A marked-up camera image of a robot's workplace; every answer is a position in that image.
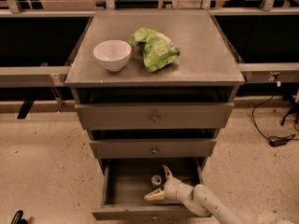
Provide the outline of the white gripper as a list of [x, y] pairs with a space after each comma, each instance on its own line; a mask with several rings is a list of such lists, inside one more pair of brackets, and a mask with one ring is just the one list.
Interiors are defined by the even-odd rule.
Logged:
[[156, 189], [147, 194], [144, 199], [146, 201], [160, 201], [166, 197], [170, 200], [180, 201], [182, 203], [192, 200], [193, 186], [183, 183], [179, 179], [173, 177], [171, 170], [163, 164], [166, 182], [164, 190]]

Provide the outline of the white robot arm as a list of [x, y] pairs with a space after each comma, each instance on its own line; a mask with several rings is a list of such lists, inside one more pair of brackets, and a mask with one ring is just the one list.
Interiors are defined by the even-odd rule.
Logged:
[[144, 197], [145, 200], [151, 202], [170, 199], [182, 203], [199, 217], [212, 215], [220, 224], [245, 224], [206, 185], [190, 186], [174, 177], [166, 165], [163, 165], [163, 168], [166, 179], [164, 188], [150, 192]]

